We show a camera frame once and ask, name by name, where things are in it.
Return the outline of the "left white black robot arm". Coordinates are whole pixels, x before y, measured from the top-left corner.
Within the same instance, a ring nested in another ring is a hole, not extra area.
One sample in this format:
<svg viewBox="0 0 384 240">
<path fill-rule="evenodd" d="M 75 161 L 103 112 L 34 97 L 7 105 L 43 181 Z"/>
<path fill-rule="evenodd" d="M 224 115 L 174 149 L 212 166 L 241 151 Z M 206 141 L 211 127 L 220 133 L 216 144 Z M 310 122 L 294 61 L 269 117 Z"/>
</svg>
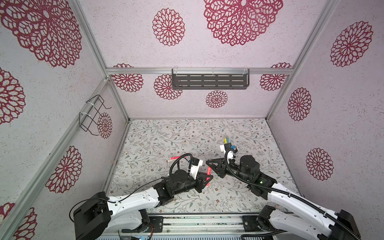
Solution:
<svg viewBox="0 0 384 240">
<path fill-rule="evenodd" d="M 143 232 L 151 223 L 148 209 L 167 205 L 175 195 L 190 190 L 201 193 L 212 179 L 212 175 L 202 172 L 191 177 L 177 170 L 153 187 L 131 195 L 107 197 L 105 192 L 96 193 L 76 204 L 72 211 L 76 239 L 95 240 L 104 232 L 120 230 Z"/>
</svg>

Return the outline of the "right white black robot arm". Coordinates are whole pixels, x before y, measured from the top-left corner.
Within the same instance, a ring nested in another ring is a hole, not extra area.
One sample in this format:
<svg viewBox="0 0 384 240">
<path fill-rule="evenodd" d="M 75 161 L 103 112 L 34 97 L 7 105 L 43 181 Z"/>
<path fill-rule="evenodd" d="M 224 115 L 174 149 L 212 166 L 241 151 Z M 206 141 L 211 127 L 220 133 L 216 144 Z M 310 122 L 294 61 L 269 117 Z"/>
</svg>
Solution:
<svg viewBox="0 0 384 240">
<path fill-rule="evenodd" d="M 286 214 L 273 206 L 264 206 L 259 214 L 244 218 L 249 231 L 267 234 L 291 233 L 306 240 L 359 240 L 360 232 L 354 217 L 341 210 L 335 212 L 296 195 L 274 178 L 260 171 L 253 156 L 242 156 L 235 163 L 232 153 L 222 159 L 208 160 L 207 165 L 220 177 L 232 176 L 245 183 L 257 197 L 292 212 Z"/>
</svg>

